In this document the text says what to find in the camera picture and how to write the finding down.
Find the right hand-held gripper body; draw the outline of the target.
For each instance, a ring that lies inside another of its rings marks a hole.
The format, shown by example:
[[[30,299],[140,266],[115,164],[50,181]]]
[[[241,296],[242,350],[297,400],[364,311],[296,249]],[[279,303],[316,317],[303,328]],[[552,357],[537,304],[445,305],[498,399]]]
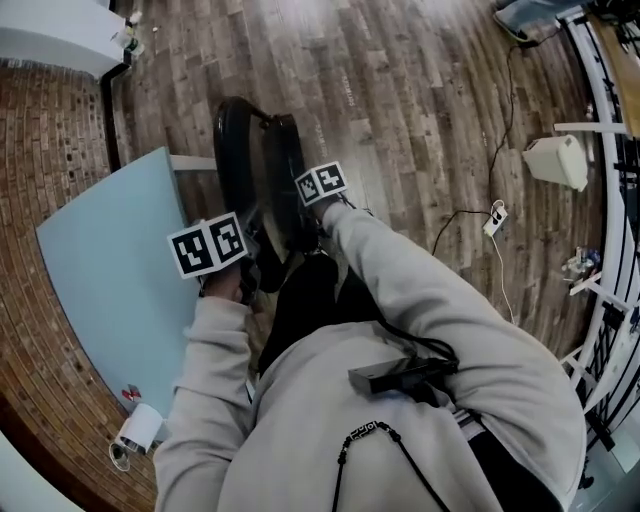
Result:
[[[294,179],[299,198],[305,208],[344,193],[348,189],[346,176],[338,161],[313,167]]]

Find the black folding chair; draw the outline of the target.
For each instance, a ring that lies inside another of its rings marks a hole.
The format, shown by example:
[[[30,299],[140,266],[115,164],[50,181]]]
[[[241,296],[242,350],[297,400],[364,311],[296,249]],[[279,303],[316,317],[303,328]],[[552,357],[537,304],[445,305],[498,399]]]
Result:
[[[262,133],[262,163],[275,226],[287,250],[277,254],[254,188],[251,126]],[[307,213],[294,180],[305,172],[298,127],[291,114],[269,115],[239,96],[222,101],[214,118],[214,152],[226,209],[238,215],[249,255],[241,260],[242,285],[249,292],[275,293],[294,257],[318,246],[316,222]]]

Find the person's left forearm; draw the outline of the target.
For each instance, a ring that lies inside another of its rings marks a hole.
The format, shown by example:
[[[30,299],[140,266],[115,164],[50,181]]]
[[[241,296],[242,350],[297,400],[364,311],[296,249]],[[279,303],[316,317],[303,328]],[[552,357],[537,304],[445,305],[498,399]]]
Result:
[[[168,419],[172,435],[245,434],[250,416],[247,313],[245,306],[228,299],[197,300],[193,323],[185,330],[182,373],[174,386]]]

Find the person's right forearm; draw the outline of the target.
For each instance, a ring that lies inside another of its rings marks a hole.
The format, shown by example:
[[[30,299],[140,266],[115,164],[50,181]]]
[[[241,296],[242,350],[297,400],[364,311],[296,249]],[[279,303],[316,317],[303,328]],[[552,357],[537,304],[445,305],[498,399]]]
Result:
[[[314,212],[393,326],[453,344],[468,328],[489,333],[504,323],[469,283],[382,221],[339,201]]]

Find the person's left hand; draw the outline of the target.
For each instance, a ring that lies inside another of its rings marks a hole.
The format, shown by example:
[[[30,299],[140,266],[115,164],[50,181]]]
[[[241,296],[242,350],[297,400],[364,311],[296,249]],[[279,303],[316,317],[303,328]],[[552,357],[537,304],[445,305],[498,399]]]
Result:
[[[217,297],[224,300],[242,301],[241,268],[239,265],[230,265],[218,272],[209,274],[201,285],[202,297]]]

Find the person's legs black trousers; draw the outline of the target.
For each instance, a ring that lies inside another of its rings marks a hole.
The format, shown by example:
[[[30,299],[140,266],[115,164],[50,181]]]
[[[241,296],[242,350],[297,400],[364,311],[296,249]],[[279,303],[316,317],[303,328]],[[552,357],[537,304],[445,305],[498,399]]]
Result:
[[[306,254],[286,279],[259,358],[262,384],[349,343],[387,342],[377,323],[378,307],[363,280],[353,269],[342,284],[338,278],[337,262],[316,252]]]

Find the black screen device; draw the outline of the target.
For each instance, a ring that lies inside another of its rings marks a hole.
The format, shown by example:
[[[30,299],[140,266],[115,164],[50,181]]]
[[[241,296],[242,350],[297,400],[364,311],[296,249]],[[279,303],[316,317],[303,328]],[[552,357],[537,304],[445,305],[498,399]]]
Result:
[[[458,372],[457,359],[411,356],[371,366],[350,369],[348,379],[368,396],[397,391],[418,403],[438,407],[435,390],[444,390],[444,380]]]

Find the person's grey hoodie torso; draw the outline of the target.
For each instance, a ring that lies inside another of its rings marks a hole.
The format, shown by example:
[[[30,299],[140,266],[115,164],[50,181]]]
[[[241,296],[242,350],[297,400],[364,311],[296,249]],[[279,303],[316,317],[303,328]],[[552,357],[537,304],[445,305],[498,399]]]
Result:
[[[566,508],[585,460],[579,401],[555,357],[522,330],[454,335],[462,370],[453,396],[479,414],[516,465]],[[494,512],[491,489],[451,411],[406,398],[369,400],[348,383],[354,363],[383,363],[391,345],[349,343],[266,384],[246,432],[174,436],[158,449],[156,512]]]

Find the clear plastic bottle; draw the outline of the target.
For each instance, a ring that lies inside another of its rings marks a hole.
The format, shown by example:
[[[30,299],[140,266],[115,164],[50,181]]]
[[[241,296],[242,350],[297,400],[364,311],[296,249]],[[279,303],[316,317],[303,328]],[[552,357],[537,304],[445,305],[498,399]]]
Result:
[[[123,49],[129,52],[132,56],[137,57],[144,52],[145,46],[136,36],[133,27],[126,26],[122,31],[121,39]]]

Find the cream plastic trash bin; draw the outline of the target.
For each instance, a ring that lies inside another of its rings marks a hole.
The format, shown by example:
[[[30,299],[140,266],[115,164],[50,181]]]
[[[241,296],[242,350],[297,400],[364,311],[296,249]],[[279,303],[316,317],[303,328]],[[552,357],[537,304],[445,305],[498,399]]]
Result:
[[[586,153],[573,135],[536,139],[522,156],[535,179],[577,191],[583,191],[588,184]]]

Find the white counter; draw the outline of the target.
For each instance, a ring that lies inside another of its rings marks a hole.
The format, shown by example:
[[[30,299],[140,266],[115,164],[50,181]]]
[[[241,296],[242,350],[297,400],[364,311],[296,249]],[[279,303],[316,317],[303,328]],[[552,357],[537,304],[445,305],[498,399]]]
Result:
[[[99,79],[124,62],[124,50],[113,39],[124,27],[108,0],[0,0],[0,58]]]

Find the cluster of small bottles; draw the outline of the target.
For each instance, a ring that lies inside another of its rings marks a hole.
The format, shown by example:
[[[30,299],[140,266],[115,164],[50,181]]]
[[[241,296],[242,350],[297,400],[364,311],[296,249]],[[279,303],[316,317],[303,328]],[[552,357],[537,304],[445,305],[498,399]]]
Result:
[[[589,289],[592,284],[598,284],[601,278],[601,256],[595,249],[577,247],[561,267],[563,280],[569,285],[569,295],[575,296],[581,291]]]

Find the white metal rack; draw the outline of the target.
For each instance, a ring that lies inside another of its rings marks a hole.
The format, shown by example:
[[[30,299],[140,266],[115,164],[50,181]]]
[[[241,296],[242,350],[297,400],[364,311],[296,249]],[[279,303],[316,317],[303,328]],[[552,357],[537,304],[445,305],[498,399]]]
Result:
[[[606,293],[627,302],[640,296],[640,140],[626,133],[613,72],[588,20],[589,13],[612,25],[623,49],[639,60],[640,19],[614,20],[590,9],[563,17],[562,23],[588,80],[594,118],[589,122],[555,126],[558,131],[591,132],[596,136],[603,185],[603,245],[598,284]],[[576,391],[580,375],[578,358],[591,319],[582,345],[565,358],[571,367],[570,377]]]

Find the wooden bench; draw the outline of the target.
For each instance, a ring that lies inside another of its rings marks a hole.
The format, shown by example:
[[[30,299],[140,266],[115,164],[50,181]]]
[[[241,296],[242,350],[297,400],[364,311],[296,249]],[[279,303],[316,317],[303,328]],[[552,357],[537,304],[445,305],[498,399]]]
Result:
[[[622,114],[626,133],[640,140],[640,60],[623,49],[612,25],[589,13],[588,20],[604,49]]]

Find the black metal post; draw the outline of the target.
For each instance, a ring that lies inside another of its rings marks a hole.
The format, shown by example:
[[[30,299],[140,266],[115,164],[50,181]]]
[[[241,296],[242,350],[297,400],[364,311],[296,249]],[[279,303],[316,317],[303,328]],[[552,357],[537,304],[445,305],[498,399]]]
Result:
[[[104,111],[104,133],[107,157],[111,173],[115,173],[121,168],[116,125],[114,120],[112,82],[116,77],[125,73],[129,68],[129,63],[119,63],[105,73],[99,81]]]

